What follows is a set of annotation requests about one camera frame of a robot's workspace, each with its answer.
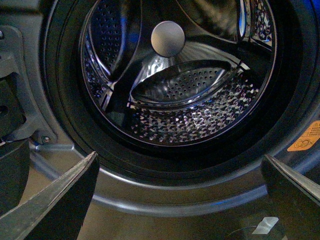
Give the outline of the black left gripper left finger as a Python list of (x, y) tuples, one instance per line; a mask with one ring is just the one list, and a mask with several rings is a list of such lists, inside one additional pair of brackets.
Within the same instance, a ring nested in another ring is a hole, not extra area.
[(76, 240), (92, 201), (100, 163), (93, 151), (0, 218), (2, 240)]

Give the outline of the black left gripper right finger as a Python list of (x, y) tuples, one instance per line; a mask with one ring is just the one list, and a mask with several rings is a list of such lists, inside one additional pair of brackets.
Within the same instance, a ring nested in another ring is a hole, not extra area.
[(266, 154), (261, 172), (289, 240), (320, 238), (320, 185)]

